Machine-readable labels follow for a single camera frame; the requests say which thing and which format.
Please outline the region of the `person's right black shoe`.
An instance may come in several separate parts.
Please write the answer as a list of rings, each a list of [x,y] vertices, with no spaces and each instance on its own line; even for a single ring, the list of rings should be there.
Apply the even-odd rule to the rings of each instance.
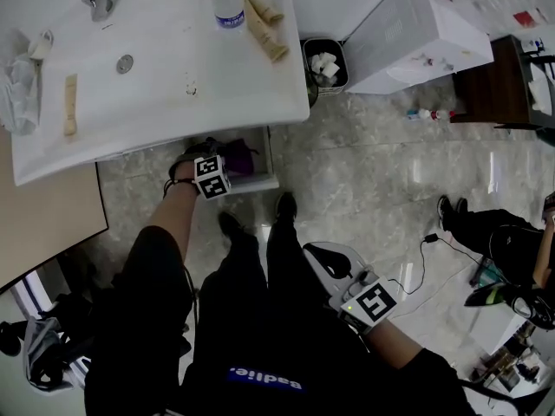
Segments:
[[[275,206],[275,224],[294,224],[296,217],[297,201],[293,193],[281,193]]]

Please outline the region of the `person's black shoe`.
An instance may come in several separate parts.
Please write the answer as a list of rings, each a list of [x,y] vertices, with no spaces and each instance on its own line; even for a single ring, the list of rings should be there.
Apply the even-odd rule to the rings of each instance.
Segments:
[[[296,217],[297,201],[293,193],[281,193],[275,206],[275,224],[294,224]]]
[[[218,223],[223,235],[231,244],[242,239],[246,234],[245,227],[228,211],[221,211],[218,214]]]

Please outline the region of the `green red tool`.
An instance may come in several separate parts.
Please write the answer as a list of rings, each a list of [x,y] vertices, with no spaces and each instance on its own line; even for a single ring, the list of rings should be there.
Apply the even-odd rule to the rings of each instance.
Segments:
[[[501,283],[503,281],[504,277],[494,265],[493,261],[488,257],[482,257],[478,267],[469,280],[469,285],[472,288],[481,288],[492,283]]]

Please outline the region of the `black rectangular waste bin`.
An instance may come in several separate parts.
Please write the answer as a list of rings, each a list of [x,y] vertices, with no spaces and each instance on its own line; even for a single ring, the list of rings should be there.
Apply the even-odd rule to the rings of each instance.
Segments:
[[[301,49],[303,52],[304,67],[310,77],[310,81],[316,84],[311,76],[309,58],[312,55],[320,54],[323,52],[331,53],[335,55],[337,60],[336,63],[341,67],[339,73],[339,79],[337,84],[332,88],[320,88],[319,96],[331,96],[340,94],[347,83],[349,82],[349,71],[347,67],[347,62],[343,53],[343,46],[340,42],[329,39],[329,38],[311,38],[301,41]]]

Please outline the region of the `purple cloth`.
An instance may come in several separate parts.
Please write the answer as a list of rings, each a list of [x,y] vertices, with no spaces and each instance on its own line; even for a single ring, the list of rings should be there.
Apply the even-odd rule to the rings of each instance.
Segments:
[[[248,147],[244,139],[235,139],[224,144],[221,155],[228,172],[252,175],[255,172],[254,156],[258,156],[259,152]]]

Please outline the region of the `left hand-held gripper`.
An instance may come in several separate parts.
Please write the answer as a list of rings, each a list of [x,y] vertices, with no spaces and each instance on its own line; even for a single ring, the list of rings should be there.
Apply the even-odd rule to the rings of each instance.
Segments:
[[[221,153],[224,144],[215,139],[187,148],[173,163],[168,172],[168,187],[177,184],[193,186],[205,200],[226,196],[231,192],[231,182],[225,169],[225,159]],[[178,167],[185,162],[193,164],[191,178],[178,178]]]

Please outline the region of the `white water dispenser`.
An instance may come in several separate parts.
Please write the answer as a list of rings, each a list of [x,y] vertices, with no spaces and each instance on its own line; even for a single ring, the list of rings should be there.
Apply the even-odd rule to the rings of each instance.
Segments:
[[[449,0],[382,0],[343,45],[344,90],[393,94],[493,61],[488,34]]]

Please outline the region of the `dark box of white tissues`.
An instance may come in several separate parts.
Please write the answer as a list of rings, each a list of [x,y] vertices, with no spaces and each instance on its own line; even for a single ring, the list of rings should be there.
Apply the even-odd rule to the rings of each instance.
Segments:
[[[538,63],[540,56],[518,54],[524,78],[529,123],[539,128],[555,129],[555,80]]]

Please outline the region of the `white drawer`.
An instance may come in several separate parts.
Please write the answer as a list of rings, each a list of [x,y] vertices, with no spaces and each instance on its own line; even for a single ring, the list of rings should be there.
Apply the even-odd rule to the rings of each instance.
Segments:
[[[252,175],[242,175],[226,170],[231,182],[232,194],[267,191],[279,187],[274,170],[271,135],[268,127],[217,131],[209,133],[206,138],[215,139],[223,144],[235,139],[244,139],[248,147],[259,152],[258,156],[254,156],[255,172]]]

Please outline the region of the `person's left forearm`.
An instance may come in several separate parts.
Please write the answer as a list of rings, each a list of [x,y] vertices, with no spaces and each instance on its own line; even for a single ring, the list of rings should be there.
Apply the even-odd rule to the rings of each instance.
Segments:
[[[178,178],[191,178],[193,164],[182,163],[176,172]],[[188,184],[177,184],[167,188],[166,196],[155,209],[149,225],[158,226],[167,231],[175,240],[180,250],[180,259],[186,261],[193,212],[198,198],[196,189]]]

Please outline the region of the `blue label water bottle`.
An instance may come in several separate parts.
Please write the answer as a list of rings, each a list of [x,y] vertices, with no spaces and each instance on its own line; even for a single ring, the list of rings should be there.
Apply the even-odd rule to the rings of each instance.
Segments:
[[[212,0],[216,22],[223,29],[238,29],[245,21],[244,0]]]

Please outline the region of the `person's left black shoe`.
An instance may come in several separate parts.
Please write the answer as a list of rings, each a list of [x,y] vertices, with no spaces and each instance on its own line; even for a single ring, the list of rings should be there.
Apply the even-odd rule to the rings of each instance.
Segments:
[[[242,239],[246,234],[245,227],[228,211],[221,211],[218,214],[218,223],[223,235],[231,244]]]

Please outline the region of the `person's black shirt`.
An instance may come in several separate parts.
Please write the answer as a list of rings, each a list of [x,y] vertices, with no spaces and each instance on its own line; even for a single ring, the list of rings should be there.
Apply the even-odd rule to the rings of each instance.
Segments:
[[[165,230],[143,229],[100,309],[85,386],[88,416],[475,416],[457,373],[422,350],[401,369],[354,337],[301,374],[192,364],[179,371],[192,295]]]

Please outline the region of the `white sink vanity cabinet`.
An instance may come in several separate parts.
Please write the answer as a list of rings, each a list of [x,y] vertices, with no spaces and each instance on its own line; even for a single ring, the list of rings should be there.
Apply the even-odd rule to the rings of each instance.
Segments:
[[[271,62],[248,29],[221,29],[212,0],[116,0],[93,22],[82,0],[0,0],[0,29],[30,39],[49,29],[36,131],[12,141],[17,185],[81,164],[219,130],[299,122],[309,116],[292,0],[265,0],[284,14]],[[116,72],[123,55],[134,65]],[[63,134],[64,85],[77,74],[76,122]],[[196,96],[186,94],[195,84]]]

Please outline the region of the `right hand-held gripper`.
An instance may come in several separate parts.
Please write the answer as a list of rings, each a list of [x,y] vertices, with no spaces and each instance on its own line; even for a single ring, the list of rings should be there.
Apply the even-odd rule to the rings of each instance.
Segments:
[[[359,335],[366,335],[397,308],[398,301],[389,281],[366,266],[349,246],[314,242],[305,244],[303,252],[331,296],[329,306]]]

